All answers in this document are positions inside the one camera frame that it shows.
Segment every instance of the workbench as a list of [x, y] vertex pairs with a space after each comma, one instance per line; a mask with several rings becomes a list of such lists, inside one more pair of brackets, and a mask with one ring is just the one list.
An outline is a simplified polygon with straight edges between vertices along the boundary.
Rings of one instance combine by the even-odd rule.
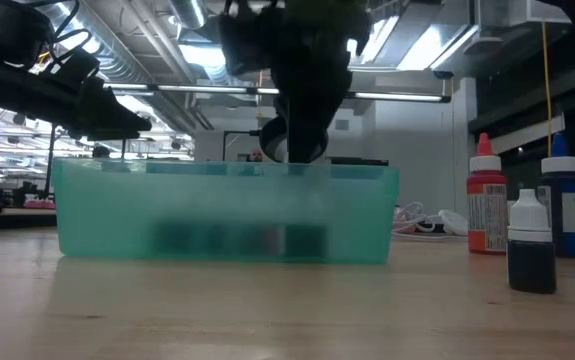
[[0, 359], [575, 359], [575, 260], [554, 296], [505, 258], [395, 241], [385, 266], [63, 258], [0, 232]]

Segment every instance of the translucent plastic container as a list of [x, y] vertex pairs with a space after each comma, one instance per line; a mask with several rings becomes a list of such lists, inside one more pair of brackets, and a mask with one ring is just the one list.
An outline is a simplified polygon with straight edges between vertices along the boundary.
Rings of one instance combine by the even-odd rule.
[[67, 256], [380, 264], [388, 167], [56, 159]]

